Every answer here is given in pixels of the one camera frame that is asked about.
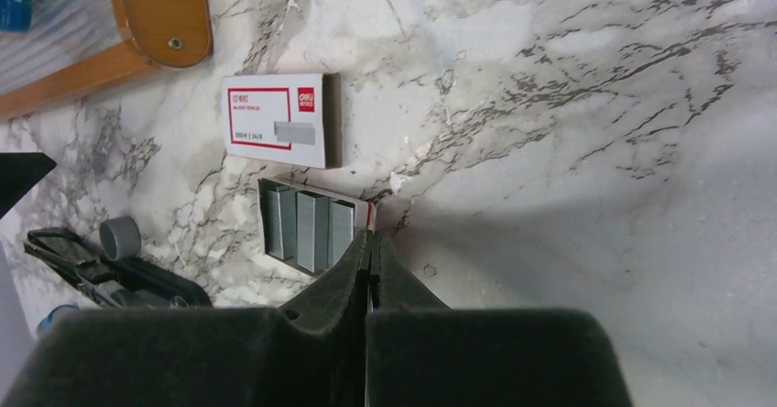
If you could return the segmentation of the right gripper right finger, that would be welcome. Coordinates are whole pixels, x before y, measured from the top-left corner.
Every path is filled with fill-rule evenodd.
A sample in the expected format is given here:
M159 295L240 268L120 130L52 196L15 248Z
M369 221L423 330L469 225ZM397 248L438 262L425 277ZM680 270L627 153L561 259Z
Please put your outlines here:
M614 347L589 313L455 310L371 238L366 319L372 406L629 406Z

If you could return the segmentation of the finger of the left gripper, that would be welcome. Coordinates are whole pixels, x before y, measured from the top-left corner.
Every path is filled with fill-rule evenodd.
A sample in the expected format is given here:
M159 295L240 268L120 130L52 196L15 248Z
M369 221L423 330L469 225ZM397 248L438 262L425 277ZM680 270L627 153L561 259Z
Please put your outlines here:
M0 163L1 217L57 166L42 152L2 152Z

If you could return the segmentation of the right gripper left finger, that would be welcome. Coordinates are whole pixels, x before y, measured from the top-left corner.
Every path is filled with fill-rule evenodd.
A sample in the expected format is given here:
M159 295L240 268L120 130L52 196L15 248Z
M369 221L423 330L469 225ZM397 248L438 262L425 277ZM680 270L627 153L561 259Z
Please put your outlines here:
M68 313L3 405L362 406L371 239L278 308Z

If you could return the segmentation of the grey staple strip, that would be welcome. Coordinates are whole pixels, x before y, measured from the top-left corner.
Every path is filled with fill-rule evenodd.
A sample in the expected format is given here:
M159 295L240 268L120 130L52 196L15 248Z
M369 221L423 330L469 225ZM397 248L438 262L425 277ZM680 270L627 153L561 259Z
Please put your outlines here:
M265 236L267 252L277 259L295 256L296 192L288 185L271 184L265 196Z
M332 200L329 205L329 257L333 267L344 255L354 238L355 206L343 200Z
M329 198L319 193L296 193L296 262L313 274L328 265L329 205Z

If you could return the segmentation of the black stapler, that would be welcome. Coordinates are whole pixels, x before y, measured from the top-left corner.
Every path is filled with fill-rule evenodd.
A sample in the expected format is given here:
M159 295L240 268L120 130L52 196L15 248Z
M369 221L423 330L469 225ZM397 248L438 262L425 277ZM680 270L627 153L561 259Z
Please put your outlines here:
M66 227L31 230L24 250L103 307L210 307L196 282L141 258L110 260Z

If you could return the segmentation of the small red staples box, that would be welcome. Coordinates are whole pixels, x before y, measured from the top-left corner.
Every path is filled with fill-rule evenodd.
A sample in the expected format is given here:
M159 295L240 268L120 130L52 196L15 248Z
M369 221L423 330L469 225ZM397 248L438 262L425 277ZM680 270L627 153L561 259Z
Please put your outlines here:
M337 73L223 78L220 106L226 152L313 169L340 168L341 90Z

